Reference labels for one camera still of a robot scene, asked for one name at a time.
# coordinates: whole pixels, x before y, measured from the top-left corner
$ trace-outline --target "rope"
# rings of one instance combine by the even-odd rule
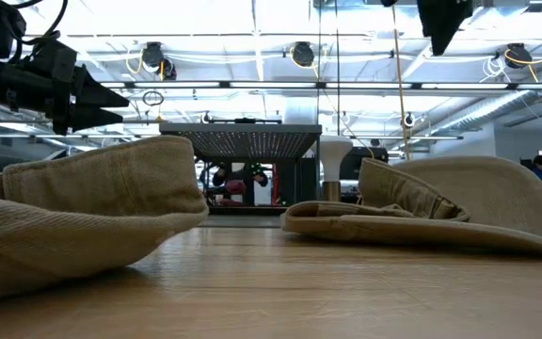
[[[403,132],[403,143],[405,144],[406,160],[411,160],[409,154],[409,142],[407,140],[407,130],[405,128],[405,103],[403,101],[403,79],[401,77],[401,54],[399,52],[399,32],[396,28],[396,6],[392,5],[392,20],[394,21],[394,47],[396,50],[396,75],[399,82],[399,100],[401,102],[401,129]]]

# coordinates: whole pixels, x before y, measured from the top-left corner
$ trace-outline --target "person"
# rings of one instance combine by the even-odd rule
[[[542,180],[542,155],[537,155],[533,160],[533,172]]]
[[[267,176],[262,171],[252,173],[251,175],[252,175],[252,180],[259,183],[259,185],[261,185],[262,187],[267,186],[267,184],[269,183]],[[232,181],[236,181],[236,180],[244,181],[244,179],[246,179],[246,176],[247,176],[247,171],[245,169],[229,172],[228,174],[228,171],[225,168],[225,166],[221,164],[219,165],[219,169],[216,171],[215,175],[213,176],[213,185],[221,186],[223,185],[223,183],[227,185],[228,183]]]

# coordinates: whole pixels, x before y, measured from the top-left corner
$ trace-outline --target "ceiling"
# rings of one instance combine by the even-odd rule
[[[21,3],[24,0],[7,0]],[[337,0],[118,0],[70,1],[58,29],[60,40],[79,53],[79,63],[99,81],[152,81],[155,75],[137,68],[139,51],[148,41],[163,43],[174,63],[178,81],[317,81],[316,70],[297,67],[290,48],[298,41],[311,44],[320,81],[394,82],[397,62],[391,9],[379,1]],[[478,7],[456,33],[444,56],[431,56],[429,40],[422,35],[414,1],[400,1],[396,10],[400,59],[407,82],[532,82],[528,69],[504,69],[488,76],[488,61],[504,52],[507,43],[523,42],[535,59],[542,58],[542,12],[528,12],[528,1],[493,0],[494,7]],[[46,0],[23,9],[27,35],[39,36],[59,11],[61,1]],[[499,69],[500,61],[491,68]],[[542,63],[535,65],[539,80]],[[114,109],[126,121],[145,119],[143,89],[117,89],[133,101]],[[333,114],[338,96],[296,89],[164,89],[165,101],[151,109],[165,121],[199,122],[205,111],[218,119],[252,117],[286,119],[304,110],[321,113],[326,133],[336,133]],[[477,93],[453,95],[423,93],[406,96],[405,111],[422,118],[419,123],[440,123],[460,109],[482,100]],[[395,134],[400,130],[397,91],[370,95],[366,91],[341,95],[345,122],[355,133]],[[519,119],[518,113],[511,119]],[[113,127],[123,133],[157,133],[156,125],[126,124]],[[106,128],[99,128],[98,133]]]

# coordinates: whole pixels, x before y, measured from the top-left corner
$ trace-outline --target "wall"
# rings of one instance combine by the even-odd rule
[[[431,147],[435,156],[453,155],[496,155],[495,126],[493,122],[482,126],[478,132],[465,132],[463,140],[438,141]]]
[[[43,143],[31,143],[29,139],[17,138],[4,142],[11,142],[11,146],[2,144],[0,140],[0,155],[13,156],[25,160],[41,160],[61,148]]]
[[[542,130],[498,129],[495,136],[497,156],[515,162],[520,158],[532,159],[542,151]]]

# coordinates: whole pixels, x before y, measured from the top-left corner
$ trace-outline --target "hat brim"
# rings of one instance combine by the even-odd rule
[[[326,205],[334,210],[343,206],[343,211],[349,214],[320,217],[318,210]],[[451,245],[542,254],[542,237],[534,234],[478,223],[365,215],[361,209],[368,208],[340,202],[302,202],[286,211],[281,228],[346,242]]]

